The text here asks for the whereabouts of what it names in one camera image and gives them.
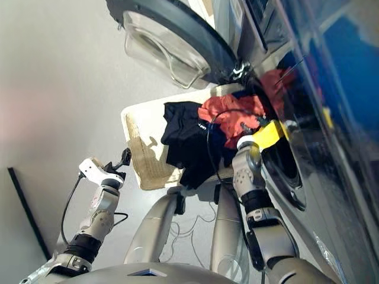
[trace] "wire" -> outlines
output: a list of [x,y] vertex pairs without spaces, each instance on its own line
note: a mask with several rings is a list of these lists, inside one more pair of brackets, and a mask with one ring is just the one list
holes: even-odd
[[122,212],[115,212],[114,215],[122,215],[122,216],[125,216],[125,217],[123,219],[117,221],[116,223],[114,223],[113,227],[116,227],[117,225],[119,225],[119,223],[124,222],[129,217],[128,214],[122,213]]
[[203,265],[203,263],[201,262],[201,260],[200,260],[200,258],[198,256],[198,254],[196,253],[193,237],[194,237],[194,228],[195,228],[196,223],[197,223],[197,221],[199,219],[202,219],[206,223],[211,223],[214,220],[216,220],[216,210],[214,210],[213,206],[211,205],[211,202],[208,202],[208,204],[209,204],[209,206],[212,209],[213,214],[214,214],[214,216],[213,216],[213,218],[211,220],[206,220],[204,217],[202,217],[200,215],[197,215],[196,219],[195,219],[195,221],[193,223],[193,225],[191,226],[191,228],[189,230],[187,230],[186,232],[183,232],[183,233],[180,232],[180,225],[177,222],[175,222],[175,221],[172,222],[172,224],[174,224],[174,225],[176,225],[178,227],[178,231],[175,231],[172,228],[172,224],[171,224],[169,232],[170,232],[170,235],[174,236],[174,239],[171,242],[171,255],[170,255],[170,257],[167,260],[163,261],[162,263],[169,262],[171,260],[171,258],[174,256],[174,244],[176,243],[176,241],[179,238],[186,238],[186,237],[191,236],[191,245],[192,245],[192,249],[194,251],[195,257],[198,260],[198,262],[201,265],[201,267],[205,268],[205,266]]
[[66,239],[66,236],[65,236],[65,229],[63,228],[63,224],[65,222],[66,212],[67,212],[67,209],[69,207],[72,195],[74,194],[74,192],[75,192],[76,188],[78,187],[78,184],[79,184],[79,182],[81,181],[82,178],[84,178],[84,175],[83,175],[82,172],[80,172],[78,174],[78,179],[76,180],[76,182],[75,182],[75,184],[74,184],[74,186],[73,186],[73,188],[71,190],[71,193],[70,193],[70,195],[69,195],[69,197],[67,199],[66,206],[65,206],[65,208],[63,210],[63,214],[62,214],[62,219],[60,220],[60,235],[62,236],[63,242],[67,246],[69,245],[69,243],[67,242],[67,239]]
[[218,168],[216,167],[216,165],[214,164],[214,161],[213,161],[213,156],[212,156],[212,153],[211,153],[211,149],[210,149],[210,142],[209,142],[209,136],[210,136],[210,133],[211,133],[211,130],[213,128],[213,125],[214,125],[214,122],[215,120],[221,115],[221,114],[225,114],[227,112],[233,112],[233,111],[238,111],[238,112],[244,112],[245,114],[249,114],[249,115],[253,115],[254,113],[251,112],[251,111],[248,111],[247,109],[237,109],[237,108],[231,108],[231,109],[227,109],[225,111],[222,111],[222,112],[219,112],[212,120],[211,122],[209,123],[209,126],[208,126],[208,130],[207,130],[207,151],[208,151],[208,157],[211,161],[211,165],[213,167],[213,170],[215,171],[216,173],[216,176],[217,176],[217,179],[219,180],[219,182],[221,183],[221,185],[227,189],[228,191],[231,191],[233,192],[234,190],[231,189],[228,185],[232,185],[231,182],[225,182],[224,180],[222,180],[222,178],[220,177],[220,174],[219,174],[219,170]]
[[265,284],[265,281],[266,281],[265,272],[264,272],[264,271],[262,271],[261,284]]

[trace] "washing machine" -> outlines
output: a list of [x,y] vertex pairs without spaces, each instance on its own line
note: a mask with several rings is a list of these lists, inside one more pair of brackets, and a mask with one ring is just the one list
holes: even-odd
[[280,120],[266,185],[320,269],[379,282],[379,2],[107,0],[126,53],[183,88],[241,83]]

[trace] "robot forearm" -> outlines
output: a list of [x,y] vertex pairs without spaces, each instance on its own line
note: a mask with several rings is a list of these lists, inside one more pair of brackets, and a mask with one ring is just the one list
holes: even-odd
[[241,145],[233,159],[233,186],[245,207],[246,233],[255,269],[265,270],[270,283],[334,283],[305,260],[279,211],[274,208],[261,175],[262,159],[254,143]]

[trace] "red clothing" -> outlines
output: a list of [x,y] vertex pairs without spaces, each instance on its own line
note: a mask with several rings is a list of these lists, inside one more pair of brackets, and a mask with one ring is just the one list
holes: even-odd
[[[198,109],[199,118],[211,122],[212,119],[227,109],[245,109],[259,116],[265,115],[265,111],[258,96],[244,96],[236,99],[232,94],[226,96],[215,96],[208,99]],[[225,133],[227,141],[225,147],[234,149],[241,136],[243,128],[241,123],[247,127],[256,129],[259,127],[255,115],[249,115],[240,111],[232,111],[221,114],[214,123],[220,124],[220,129]]]

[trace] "white basket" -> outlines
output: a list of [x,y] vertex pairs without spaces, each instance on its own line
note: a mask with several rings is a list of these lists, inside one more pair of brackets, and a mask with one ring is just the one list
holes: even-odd
[[[165,102],[191,101],[202,104],[212,96],[223,96],[241,89],[237,84],[217,86],[124,108],[121,120],[140,188],[148,191],[180,185],[183,170],[166,164],[168,146],[160,142],[166,128],[163,118]],[[219,174],[221,178],[229,178],[233,176],[233,169],[220,168]],[[216,179],[214,175],[207,181]]]

